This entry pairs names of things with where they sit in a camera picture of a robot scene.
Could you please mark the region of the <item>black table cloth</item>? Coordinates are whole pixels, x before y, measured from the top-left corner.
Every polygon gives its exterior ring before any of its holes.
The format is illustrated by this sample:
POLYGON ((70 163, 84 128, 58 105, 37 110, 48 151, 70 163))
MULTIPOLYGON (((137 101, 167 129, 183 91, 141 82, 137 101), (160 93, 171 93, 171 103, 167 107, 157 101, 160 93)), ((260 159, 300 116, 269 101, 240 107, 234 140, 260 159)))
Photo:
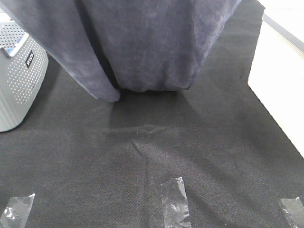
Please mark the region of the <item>black table cloth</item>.
POLYGON ((194 85, 94 99, 52 57, 22 124, 0 135, 0 207, 34 195, 28 228, 162 228, 182 177, 194 228, 286 228, 304 160, 248 87, 264 7, 244 0, 194 85))

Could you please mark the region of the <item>clear tape strip left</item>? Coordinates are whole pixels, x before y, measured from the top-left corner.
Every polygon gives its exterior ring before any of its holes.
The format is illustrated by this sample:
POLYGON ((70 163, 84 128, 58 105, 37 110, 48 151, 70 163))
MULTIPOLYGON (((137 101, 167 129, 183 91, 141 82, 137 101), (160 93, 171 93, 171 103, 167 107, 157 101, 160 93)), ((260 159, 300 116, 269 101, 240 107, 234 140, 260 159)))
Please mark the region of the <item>clear tape strip left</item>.
POLYGON ((35 193, 26 197, 11 197, 0 218, 1 228, 24 228, 34 202, 35 193))

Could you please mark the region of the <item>grey perforated laundry basket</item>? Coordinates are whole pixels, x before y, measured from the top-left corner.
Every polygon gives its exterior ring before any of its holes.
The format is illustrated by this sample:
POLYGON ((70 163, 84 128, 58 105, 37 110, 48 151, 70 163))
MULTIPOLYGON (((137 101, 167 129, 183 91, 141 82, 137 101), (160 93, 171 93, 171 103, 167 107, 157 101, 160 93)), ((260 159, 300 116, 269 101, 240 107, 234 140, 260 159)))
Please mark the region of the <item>grey perforated laundry basket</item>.
POLYGON ((43 83, 48 56, 19 24, 0 12, 0 130, 6 132, 21 124, 43 83), (22 38, 8 54, 8 40, 22 38))

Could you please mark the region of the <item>grey-blue terry towel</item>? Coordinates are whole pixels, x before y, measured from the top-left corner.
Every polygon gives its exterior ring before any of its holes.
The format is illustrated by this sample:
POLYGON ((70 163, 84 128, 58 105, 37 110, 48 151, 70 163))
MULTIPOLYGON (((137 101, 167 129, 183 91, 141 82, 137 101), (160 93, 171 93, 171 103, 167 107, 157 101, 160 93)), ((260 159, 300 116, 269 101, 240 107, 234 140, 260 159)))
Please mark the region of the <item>grey-blue terry towel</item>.
POLYGON ((3 0, 1 8, 89 94, 192 86, 237 0, 3 0))

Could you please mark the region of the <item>clear tape strip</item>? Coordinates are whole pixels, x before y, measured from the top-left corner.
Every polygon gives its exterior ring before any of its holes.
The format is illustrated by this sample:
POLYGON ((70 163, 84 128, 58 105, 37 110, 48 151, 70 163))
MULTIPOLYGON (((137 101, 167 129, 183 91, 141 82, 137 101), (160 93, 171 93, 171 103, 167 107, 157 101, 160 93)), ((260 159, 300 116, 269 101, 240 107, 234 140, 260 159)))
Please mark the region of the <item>clear tape strip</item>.
POLYGON ((188 200, 182 177, 161 184, 165 228, 191 228, 188 200))
POLYGON ((24 228, 34 202, 35 193, 26 197, 11 197, 0 218, 1 228, 24 228))
POLYGON ((278 203, 291 228, 304 227, 304 206, 299 197, 280 199, 278 203))

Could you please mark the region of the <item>clear tape strip right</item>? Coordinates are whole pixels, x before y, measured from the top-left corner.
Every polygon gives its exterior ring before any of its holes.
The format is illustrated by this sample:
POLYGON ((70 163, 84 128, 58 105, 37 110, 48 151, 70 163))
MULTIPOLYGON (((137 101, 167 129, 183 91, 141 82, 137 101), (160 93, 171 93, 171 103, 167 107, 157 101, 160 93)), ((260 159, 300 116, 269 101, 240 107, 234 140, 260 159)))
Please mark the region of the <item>clear tape strip right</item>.
POLYGON ((304 206, 299 197, 280 199, 278 203, 291 228, 304 227, 304 206))

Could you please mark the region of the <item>light blue cloth in basket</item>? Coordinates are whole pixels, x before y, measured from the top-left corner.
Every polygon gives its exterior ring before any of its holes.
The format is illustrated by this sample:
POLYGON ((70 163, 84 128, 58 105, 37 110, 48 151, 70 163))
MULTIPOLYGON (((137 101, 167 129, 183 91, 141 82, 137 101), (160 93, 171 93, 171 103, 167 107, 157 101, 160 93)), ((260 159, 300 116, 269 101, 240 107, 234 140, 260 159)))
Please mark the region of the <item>light blue cloth in basket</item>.
POLYGON ((16 48, 16 46, 20 43, 21 40, 22 40, 22 38, 6 41, 5 50, 7 51, 7 53, 10 54, 16 48))

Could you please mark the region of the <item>clear tape strip middle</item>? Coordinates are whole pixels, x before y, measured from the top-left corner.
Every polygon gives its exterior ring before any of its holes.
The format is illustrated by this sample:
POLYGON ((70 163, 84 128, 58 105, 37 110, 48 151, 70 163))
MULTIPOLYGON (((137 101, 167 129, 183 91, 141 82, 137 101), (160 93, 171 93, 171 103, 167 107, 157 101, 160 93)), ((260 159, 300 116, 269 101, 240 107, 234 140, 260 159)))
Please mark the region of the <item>clear tape strip middle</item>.
POLYGON ((182 177, 161 184, 165 228, 191 228, 188 200, 182 177))

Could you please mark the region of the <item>white box with grey rim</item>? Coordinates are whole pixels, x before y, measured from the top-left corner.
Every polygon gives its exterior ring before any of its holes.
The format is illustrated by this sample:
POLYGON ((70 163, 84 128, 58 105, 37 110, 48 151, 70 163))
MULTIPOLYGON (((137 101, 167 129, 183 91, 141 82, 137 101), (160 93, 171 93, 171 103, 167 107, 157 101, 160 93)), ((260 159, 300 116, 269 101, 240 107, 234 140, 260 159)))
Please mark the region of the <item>white box with grey rim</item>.
POLYGON ((265 9, 248 86, 304 153, 304 9, 265 9))

